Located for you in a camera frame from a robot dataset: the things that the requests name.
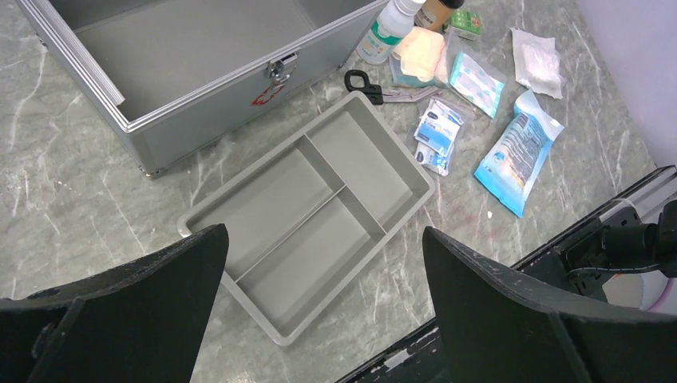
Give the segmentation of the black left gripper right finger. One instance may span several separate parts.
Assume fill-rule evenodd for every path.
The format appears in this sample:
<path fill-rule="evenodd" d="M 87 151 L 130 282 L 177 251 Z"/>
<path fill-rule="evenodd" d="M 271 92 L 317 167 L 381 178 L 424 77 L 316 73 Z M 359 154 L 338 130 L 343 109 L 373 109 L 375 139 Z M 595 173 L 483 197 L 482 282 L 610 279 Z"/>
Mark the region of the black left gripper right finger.
<path fill-rule="evenodd" d="M 451 381 L 675 381 L 675 316 L 551 286 L 433 227 L 422 251 Z"/>

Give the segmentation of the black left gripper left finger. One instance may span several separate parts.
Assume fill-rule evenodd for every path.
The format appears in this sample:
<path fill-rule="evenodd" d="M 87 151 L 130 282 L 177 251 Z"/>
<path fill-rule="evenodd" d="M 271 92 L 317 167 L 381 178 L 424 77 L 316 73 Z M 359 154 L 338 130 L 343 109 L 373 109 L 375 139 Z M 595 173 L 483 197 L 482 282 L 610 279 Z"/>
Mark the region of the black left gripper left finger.
<path fill-rule="evenodd" d="M 1 300 L 4 382 L 188 382 L 227 259 L 223 224 L 120 266 Z"/>

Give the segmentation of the alcohol wipes zip bag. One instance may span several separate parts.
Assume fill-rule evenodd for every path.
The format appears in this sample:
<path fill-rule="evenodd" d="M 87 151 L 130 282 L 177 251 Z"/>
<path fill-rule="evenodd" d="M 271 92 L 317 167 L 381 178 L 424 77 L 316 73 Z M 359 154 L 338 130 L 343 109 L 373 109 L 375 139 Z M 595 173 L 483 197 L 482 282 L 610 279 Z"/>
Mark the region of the alcohol wipes zip bag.
<path fill-rule="evenodd" d="M 474 120 L 473 108 L 465 103 L 432 96 L 418 104 L 421 113 L 414 130 L 414 159 L 424 168 L 447 176 L 457 139 Z"/>

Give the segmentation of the teal patterned plaster bag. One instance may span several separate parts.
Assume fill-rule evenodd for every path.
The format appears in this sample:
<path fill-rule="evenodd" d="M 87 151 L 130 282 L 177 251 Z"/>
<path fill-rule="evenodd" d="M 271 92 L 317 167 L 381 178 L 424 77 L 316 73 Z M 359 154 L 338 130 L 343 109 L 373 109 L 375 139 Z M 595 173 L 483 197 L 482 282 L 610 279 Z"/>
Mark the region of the teal patterned plaster bag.
<path fill-rule="evenodd" d="M 505 87 L 505 75 L 453 32 L 444 34 L 444 40 L 437 80 L 493 119 Z"/>

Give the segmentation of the white gauze packet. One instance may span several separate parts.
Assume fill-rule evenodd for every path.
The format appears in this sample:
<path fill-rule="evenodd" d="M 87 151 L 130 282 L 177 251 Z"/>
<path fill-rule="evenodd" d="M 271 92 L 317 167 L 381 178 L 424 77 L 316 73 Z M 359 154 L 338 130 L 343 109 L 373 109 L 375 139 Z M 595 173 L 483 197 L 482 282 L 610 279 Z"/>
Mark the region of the white gauze packet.
<path fill-rule="evenodd" d="M 555 38 L 542 38 L 512 28 L 515 80 L 534 93 L 563 98 L 565 79 L 560 74 L 560 55 Z"/>

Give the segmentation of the brown bottle orange cap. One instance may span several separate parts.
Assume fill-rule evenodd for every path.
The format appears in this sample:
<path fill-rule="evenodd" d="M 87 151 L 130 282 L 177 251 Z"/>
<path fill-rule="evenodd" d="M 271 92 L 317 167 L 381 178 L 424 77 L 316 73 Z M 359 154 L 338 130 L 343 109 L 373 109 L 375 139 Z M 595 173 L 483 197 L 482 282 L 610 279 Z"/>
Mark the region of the brown bottle orange cap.
<path fill-rule="evenodd" d="M 464 0 L 426 0 L 414 15 L 414 24 L 427 30 L 439 31 L 464 3 Z"/>

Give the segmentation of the white disinfectant bottle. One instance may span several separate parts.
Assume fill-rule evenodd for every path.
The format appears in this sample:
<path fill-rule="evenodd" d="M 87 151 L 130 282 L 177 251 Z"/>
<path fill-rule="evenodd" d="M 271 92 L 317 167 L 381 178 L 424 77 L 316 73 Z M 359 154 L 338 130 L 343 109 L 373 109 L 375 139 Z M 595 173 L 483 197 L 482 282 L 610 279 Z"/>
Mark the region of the white disinfectant bottle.
<path fill-rule="evenodd" d="M 356 48 L 370 65 L 381 65 L 414 27 L 414 16 L 425 0 L 391 0 L 377 16 Z"/>

